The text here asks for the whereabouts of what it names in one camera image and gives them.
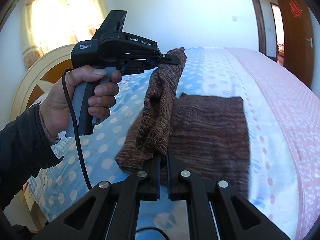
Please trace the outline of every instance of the wooden headboard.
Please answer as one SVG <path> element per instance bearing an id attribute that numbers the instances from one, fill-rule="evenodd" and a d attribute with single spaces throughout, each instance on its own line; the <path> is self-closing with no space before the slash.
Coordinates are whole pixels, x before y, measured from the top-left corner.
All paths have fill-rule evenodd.
<path id="1" fill-rule="evenodd" d="M 28 69 L 13 97 L 9 122 L 48 91 L 62 77 L 65 69 L 72 68 L 70 54 L 73 47 L 71 44 L 54 49 Z"/>

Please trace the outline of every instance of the finger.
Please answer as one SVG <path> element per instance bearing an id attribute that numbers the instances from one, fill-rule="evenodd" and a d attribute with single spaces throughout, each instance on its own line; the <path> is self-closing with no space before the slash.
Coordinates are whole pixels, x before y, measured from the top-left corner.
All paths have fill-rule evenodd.
<path id="1" fill-rule="evenodd" d="M 94 94 L 98 97 L 101 96 L 115 96 L 119 93 L 119 86 L 113 82 L 103 83 L 96 86 Z"/>
<path id="2" fill-rule="evenodd" d="M 101 121 L 107 119 L 110 116 L 110 110 L 105 107 L 88 107 L 88 113 L 94 117 L 98 117 Z"/>
<path id="3" fill-rule="evenodd" d="M 66 74 L 66 84 L 76 86 L 83 81 L 94 82 L 101 79 L 107 72 L 88 65 L 76 68 Z"/>
<path id="4" fill-rule="evenodd" d="M 113 83 L 119 83 L 122 80 L 122 74 L 119 70 L 115 70 L 111 74 L 111 81 Z"/>
<path id="5" fill-rule="evenodd" d="M 89 106 L 102 106 L 111 108 L 116 104 L 116 99 L 112 96 L 93 96 L 88 99 L 88 104 Z"/>

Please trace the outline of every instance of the black jacket sleeve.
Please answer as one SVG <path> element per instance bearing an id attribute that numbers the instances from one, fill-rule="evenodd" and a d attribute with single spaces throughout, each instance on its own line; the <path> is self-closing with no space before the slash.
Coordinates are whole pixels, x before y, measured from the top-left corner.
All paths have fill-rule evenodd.
<path id="1" fill-rule="evenodd" d="M 57 165 L 58 159 L 45 136 L 39 116 L 39 104 L 31 106 L 0 131 L 0 207 L 3 210 L 13 196 L 41 168 Z"/>

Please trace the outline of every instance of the brown knitted fabric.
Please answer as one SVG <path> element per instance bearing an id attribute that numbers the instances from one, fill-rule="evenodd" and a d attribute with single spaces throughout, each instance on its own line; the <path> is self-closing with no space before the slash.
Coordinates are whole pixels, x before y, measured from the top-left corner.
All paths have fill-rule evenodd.
<path id="1" fill-rule="evenodd" d="M 134 146 L 140 120 L 141 114 L 130 127 L 124 146 L 115 158 L 120 168 L 129 173 L 140 170 L 142 162 L 152 157 L 150 152 Z M 189 171 L 214 182 L 229 181 L 247 197 L 250 153 L 241 98 L 182 94 L 172 106 L 167 142 Z M 165 184 L 165 180 L 165 169 L 162 169 L 161 183 Z"/>
<path id="2" fill-rule="evenodd" d="M 162 164 L 167 152 L 172 104 L 187 61 L 184 48 L 170 50 L 167 54 L 179 57 L 181 63 L 161 64 L 151 74 L 136 140 L 137 149 L 145 153 L 159 152 Z"/>

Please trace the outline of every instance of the hand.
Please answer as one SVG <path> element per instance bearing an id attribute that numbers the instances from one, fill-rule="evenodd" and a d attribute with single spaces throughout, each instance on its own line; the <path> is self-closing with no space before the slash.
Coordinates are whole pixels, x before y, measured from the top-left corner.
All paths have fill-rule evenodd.
<path id="1" fill-rule="evenodd" d="M 94 82 L 101 79 L 106 73 L 103 69 L 95 69 L 90 66 L 76 68 L 66 74 L 66 85 L 70 99 L 72 100 L 75 86 L 83 81 Z M 88 112 L 98 117 L 101 121 L 110 115 L 109 108 L 116 104 L 115 95 L 119 92 L 118 84 L 122 79 L 118 70 L 111 74 L 111 82 L 98 85 L 94 90 L 94 96 L 88 99 Z M 68 127 L 69 108 L 63 92 L 62 79 L 51 88 L 47 98 L 40 105 L 40 113 L 50 135 L 55 138 L 59 132 Z"/>

